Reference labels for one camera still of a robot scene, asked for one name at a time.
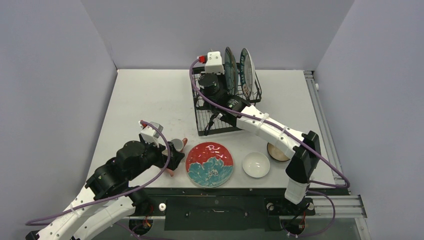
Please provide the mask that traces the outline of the small pink mug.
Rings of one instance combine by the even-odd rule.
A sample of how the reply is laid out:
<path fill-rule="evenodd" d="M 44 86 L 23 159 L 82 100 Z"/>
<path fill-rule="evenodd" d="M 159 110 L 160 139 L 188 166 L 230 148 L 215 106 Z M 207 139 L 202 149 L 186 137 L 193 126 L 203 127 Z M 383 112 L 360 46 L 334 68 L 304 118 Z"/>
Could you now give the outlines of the small pink mug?
<path fill-rule="evenodd" d="M 173 144 L 173 147 L 175 148 L 175 150 L 179 153 L 182 153 L 184 151 L 185 146 L 188 143 L 188 139 L 186 137 L 182 138 L 182 139 L 172 139 L 170 141 Z"/>

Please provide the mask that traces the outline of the large pink mug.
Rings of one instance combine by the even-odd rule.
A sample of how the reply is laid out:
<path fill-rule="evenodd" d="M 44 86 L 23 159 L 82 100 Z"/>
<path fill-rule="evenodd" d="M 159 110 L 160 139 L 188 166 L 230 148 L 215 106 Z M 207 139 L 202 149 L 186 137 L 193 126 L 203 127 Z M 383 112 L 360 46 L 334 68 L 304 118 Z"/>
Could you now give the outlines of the large pink mug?
<path fill-rule="evenodd" d="M 175 171 L 171 170 L 169 168 L 166 168 L 165 171 L 169 174 L 170 177 L 173 177 L 175 175 Z"/>

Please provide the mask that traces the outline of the black wire dish rack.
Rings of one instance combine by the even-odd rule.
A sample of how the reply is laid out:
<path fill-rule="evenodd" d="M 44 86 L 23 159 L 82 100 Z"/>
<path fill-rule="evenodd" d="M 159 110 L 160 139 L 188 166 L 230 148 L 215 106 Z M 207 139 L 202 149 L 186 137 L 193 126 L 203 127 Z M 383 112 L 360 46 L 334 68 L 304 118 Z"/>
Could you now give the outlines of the black wire dish rack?
<path fill-rule="evenodd" d="M 254 77 L 251 95 L 246 97 L 241 83 L 235 88 L 234 94 L 227 92 L 227 82 L 224 75 L 217 75 L 212 78 L 216 86 L 200 85 L 202 82 L 199 79 L 203 79 L 205 75 L 205 68 L 203 66 L 194 67 L 191 74 L 200 92 L 217 104 L 222 104 L 224 100 L 230 98 L 236 98 L 243 99 L 245 102 L 247 101 L 254 106 L 262 100 L 262 88 L 257 76 Z M 210 136 L 239 130 L 235 125 L 235 121 L 232 120 L 229 123 L 228 112 L 206 102 L 194 88 L 192 89 L 192 95 L 197 133 L 199 136 Z"/>

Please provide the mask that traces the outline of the blue glazed plate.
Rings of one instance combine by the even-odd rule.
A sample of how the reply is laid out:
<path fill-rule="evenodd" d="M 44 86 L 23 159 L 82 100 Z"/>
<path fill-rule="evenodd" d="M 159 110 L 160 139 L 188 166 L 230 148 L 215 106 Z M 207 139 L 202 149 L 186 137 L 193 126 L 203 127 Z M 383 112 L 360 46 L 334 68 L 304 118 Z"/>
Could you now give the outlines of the blue glazed plate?
<path fill-rule="evenodd" d="M 231 95 L 236 95 L 239 85 L 238 68 L 235 56 L 228 46 L 226 47 L 224 54 L 224 71 L 227 92 Z"/>

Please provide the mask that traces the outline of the green rimmed white plate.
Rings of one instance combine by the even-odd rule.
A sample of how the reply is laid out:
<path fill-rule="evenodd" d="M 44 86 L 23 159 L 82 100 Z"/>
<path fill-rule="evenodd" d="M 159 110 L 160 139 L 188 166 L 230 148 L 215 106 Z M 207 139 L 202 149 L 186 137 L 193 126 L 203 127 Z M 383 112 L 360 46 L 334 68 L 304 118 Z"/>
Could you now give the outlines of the green rimmed white plate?
<path fill-rule="evenodd" d="M 252 60 L 252 56 L 247 48 L 243 48 L 241 50 L 239 63 L 241 88 L 244 96 L 249 99 L 252 95 L 256 70 Z"/>

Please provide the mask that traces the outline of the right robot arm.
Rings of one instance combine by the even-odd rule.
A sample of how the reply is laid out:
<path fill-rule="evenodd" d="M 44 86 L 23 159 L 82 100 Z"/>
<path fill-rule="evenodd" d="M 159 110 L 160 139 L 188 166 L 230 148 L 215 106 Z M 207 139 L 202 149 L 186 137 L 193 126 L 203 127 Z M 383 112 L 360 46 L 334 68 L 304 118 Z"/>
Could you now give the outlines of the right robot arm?
<path fill-rule="evenodd" d="M 205 73 L 196 83 L 199 85 L 197 92 L 205 105 L 221 121 L 255 134 L 279 149 L 289 159 L 285 169 L 289 180 L 282 207 L 289 214 L 296 213 L 302 207 L 311 175 L 320 160 L 318 134 L 291 129 L 272 119 L 268 113 L 258 110 L 246 99 L 229 94 L 220 85 L 216 74 Z"/>

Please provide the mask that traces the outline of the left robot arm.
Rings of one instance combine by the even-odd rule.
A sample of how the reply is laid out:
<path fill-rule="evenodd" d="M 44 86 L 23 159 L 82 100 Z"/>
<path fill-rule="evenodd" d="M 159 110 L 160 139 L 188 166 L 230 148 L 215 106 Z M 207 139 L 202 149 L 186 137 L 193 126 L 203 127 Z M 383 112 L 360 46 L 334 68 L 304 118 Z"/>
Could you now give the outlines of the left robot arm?
<path fill-rule="evenodd" d="M 25 239 L 90 240 L 124 217 L 145 214 L 149 198 L 144 187 L 130 187 L 129 182 L 152 166 L 162 172 L 175 170 L 185 156 L 182 146 L 171 141 L 160 144 L 160 136 L 141 133 L 139 140 L 125 143 L 94 171 L 60 216 L 43 229 L 30 231 Z"/>

